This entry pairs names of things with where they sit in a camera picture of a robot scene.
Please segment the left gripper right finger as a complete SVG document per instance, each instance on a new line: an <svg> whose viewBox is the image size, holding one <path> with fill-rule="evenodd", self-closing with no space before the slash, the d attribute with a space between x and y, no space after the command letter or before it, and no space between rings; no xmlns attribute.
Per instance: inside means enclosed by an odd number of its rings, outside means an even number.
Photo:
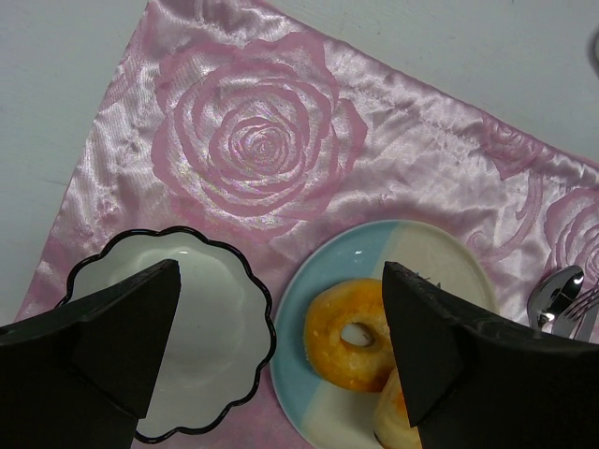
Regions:
<svg viewBox="0 0 599 449"><path fill-rule="evenodd" d="M594 448L598 347L505 319L396 263L385 314L426 448Z"/></svg>

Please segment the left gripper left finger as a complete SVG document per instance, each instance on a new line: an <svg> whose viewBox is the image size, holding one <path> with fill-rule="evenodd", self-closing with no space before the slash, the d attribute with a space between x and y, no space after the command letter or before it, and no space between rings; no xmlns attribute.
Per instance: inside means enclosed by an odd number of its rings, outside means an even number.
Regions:
<svg viewBox="0 0 599 449"><path fill-rule="evenodd" d="M128 448L149 411L181 292L179 265L1 329L4 448Z"/></svg>

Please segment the striped bun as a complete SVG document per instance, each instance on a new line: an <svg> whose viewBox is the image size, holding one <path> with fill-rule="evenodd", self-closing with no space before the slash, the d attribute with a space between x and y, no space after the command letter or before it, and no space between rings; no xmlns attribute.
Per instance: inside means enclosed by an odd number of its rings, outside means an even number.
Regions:
<svg viewBox="0 0 599 449"><path fill-rule="evenodd" d="M390 373L376 404L373 435L383 448L422 448L418 429L409 423L397 369Z"/></svg>

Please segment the golden bagel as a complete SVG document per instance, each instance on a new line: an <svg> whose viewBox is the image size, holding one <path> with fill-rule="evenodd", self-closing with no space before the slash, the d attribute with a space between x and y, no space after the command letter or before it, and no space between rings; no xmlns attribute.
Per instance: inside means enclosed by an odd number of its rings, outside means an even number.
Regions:
<svg viewBox="0 0 599 449"><path fill-rule="evenodd" d="M365 326L372 342L358 346L344 340L349 325ZM324 380L351 391L382 391L395 367L382 282L348 280L320 293L306 312L303 342L310 365Z"/></svg>

